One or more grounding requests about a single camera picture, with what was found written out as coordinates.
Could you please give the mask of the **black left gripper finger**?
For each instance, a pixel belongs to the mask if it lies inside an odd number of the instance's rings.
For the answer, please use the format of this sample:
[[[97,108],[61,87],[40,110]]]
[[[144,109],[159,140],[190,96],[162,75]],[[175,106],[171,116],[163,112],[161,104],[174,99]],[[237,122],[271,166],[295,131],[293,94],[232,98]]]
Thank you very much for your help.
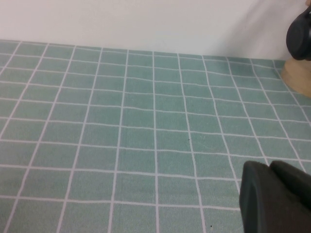
[[[244,232],[309,233],[311,209],[286,188],[269,166],[255,161],[243,165],[239,205]]]

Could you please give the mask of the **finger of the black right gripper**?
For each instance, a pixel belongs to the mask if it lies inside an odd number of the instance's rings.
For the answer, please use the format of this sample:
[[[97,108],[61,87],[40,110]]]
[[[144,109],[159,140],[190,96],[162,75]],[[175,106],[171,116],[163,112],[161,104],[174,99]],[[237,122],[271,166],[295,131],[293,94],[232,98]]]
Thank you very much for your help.
[[[280,160],[272,161],[269,168],[291,193],[299,197],[305,207],[311,208],[311,176],[309,174]]]

